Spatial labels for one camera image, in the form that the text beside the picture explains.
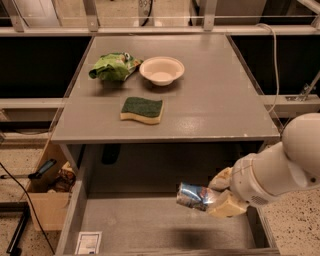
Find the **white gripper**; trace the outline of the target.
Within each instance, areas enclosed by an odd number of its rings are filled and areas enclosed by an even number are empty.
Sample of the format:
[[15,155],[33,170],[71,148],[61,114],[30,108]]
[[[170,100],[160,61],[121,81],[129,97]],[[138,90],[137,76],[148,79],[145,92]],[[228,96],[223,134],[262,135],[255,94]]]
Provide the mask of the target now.
[[256,154],[249,154],[236,161],[234,166],[221,170],[209,182],[208,187],[222,192],[208,206],[207,213],[216,218],[228,218],[244,214],[248,206],[260,208],[274,202],[277,197],[271,195],[258,182],[253,162]]

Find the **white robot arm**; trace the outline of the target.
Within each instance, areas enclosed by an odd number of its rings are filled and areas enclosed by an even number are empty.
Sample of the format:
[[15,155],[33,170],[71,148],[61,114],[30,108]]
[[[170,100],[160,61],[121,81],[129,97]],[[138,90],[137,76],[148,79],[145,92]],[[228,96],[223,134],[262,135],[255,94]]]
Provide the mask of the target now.
[[320,187],[320,114],[296,117],[284,128],[281,141],[251,153],[220,171],[209,183],[220,193],[207,212],[218,218],[241,215],[292,191]]

